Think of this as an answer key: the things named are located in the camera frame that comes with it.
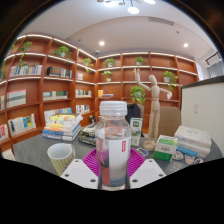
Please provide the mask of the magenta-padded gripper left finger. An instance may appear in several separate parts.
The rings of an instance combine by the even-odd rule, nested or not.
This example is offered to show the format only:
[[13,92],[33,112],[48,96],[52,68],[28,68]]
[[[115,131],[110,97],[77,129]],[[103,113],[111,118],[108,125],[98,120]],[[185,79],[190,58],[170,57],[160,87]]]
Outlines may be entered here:
[[74,159],[61,177],[84,188],[97,189],[100,166],[93,149],[82,159]]

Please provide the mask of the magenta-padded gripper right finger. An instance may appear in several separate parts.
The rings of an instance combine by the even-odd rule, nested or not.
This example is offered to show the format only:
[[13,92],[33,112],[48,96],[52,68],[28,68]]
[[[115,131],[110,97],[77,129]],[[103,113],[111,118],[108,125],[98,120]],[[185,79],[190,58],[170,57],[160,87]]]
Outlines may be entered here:
[[166,174],[154,159],[145,159],[134,149],[130,151],[128,178],[131,189],[143,187],[165,176]]

